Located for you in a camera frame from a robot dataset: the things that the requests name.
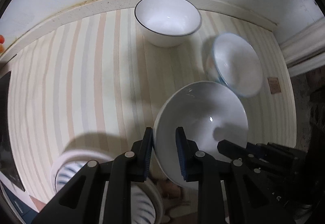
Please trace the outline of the plain white bowl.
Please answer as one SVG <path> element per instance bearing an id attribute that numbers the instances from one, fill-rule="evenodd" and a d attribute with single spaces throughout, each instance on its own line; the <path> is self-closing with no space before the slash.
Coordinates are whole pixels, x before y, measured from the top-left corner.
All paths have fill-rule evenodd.
<path id="1" fill-rule="evenodd" d="M 241 147 L 247 144 L 248 120 L 240 99 L 227 87 L 209 81 L 191 83 L 174 93 L 162 106 L 153 128 L 155 156 L 162 172 L 180 187 L 198 189 L 184 181 L 177 155 L 175 133 L 183 127 L 187 139 L 196 142 L 215 159 L 230 162 L 219 153 L 226 139 Z"/>

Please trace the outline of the white plate blue stripes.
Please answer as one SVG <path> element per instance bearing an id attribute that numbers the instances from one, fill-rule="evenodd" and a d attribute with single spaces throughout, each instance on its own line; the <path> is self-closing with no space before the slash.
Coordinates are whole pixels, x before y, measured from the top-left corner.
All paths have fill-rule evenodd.
<path id="1" fill-rule="evenodd" d="M 86 161 L 71 161 L 58 170 L 55 177 L 56 192 L 86 164 Z M 132 223 L 155 223 L 156 212 L 150 198 L 137 185 L 131 185 L 131 220 Z"/>

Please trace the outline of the blue cabinet front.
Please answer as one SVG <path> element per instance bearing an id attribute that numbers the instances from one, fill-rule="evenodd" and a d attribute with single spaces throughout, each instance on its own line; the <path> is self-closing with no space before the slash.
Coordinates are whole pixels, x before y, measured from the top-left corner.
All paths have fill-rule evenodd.
<path id="1" fill-rule="evenodd" d="M 14 211 L 21 217 L 25 223 L 32 223 L 33 219 L 38 213 L 22 202 L 16 195 L 14 195 L 7 187 L 3 186 L 6 198 Z"/>

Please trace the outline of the black induction cooktop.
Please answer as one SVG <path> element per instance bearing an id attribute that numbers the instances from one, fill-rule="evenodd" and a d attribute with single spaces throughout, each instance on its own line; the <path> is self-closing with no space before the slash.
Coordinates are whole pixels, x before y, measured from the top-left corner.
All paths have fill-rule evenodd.
<path id="1" fill-rule="evenodd" d="M 0 94 L 0 156 L 1 172 L 19 189 L 25 191 L 22 180 L 20 179 L 11 148 L 9 125 L 8 125 L 8 94 L 11 80 L 11 71 L 1 78 Z"/>

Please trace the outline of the white bowl blue rim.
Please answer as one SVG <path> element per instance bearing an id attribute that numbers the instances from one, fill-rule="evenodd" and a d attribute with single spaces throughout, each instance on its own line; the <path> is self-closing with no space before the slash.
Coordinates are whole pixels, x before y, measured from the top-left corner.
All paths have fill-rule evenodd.
<path id="1" fill-rule="evenodd" d="M 253 47 L 233 33 L 217 36 L 205 63 L 210 80 L 218 82 L 239 97 L 257 95 L 263 85 L 263 70 Z"/>

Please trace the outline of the white bowl dark rim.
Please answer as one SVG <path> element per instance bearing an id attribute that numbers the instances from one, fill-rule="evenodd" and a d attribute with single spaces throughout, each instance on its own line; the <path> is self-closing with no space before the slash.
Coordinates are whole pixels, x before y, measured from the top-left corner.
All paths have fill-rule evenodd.
<path id="1" fill-rule="evenodd" d="M 202 25 L 200 12 L 188 0 L 141 0 L 134 16 L 143 37 L 161 48 L 184 43 Z"/>

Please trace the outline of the colourful wall sticker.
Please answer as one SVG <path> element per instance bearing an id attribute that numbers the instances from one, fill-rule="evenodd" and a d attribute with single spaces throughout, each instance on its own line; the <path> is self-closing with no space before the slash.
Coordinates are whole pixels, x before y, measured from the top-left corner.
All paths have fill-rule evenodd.
<path id="1" fill-rule="evenodd" d="M 0 35 L 0 53 L 2 54 L 4 52 L 4 44 L 5 42 L 5 38 L 3 37 L 3 35 Z"/>

